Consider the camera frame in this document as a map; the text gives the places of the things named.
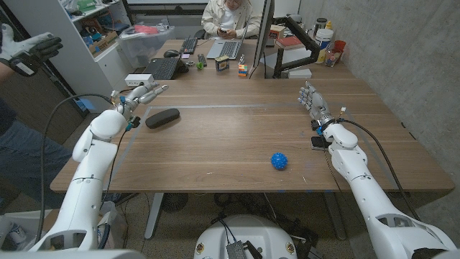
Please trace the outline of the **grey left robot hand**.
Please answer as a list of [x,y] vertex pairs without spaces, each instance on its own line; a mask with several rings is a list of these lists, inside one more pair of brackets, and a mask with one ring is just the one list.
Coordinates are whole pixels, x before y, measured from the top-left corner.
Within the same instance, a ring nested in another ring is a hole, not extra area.
[[128,94],[124,103],[119,103],[116,110],[120,114],[126,114],[127,109],[134,111],[140,104],[148,104],[158,95],[168,90],[168,85],[159,86],[157,82],[139,85],[130,94]]

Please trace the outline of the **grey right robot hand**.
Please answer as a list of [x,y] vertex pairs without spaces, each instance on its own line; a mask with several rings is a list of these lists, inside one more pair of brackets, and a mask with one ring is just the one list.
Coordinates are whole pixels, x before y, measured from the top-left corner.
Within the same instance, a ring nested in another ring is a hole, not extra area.
[[307,109],[310,117],[317,121],[318,126],[324,127],[334,119],[327,102],[310,82],[305,82],[299,94],[298,101]]

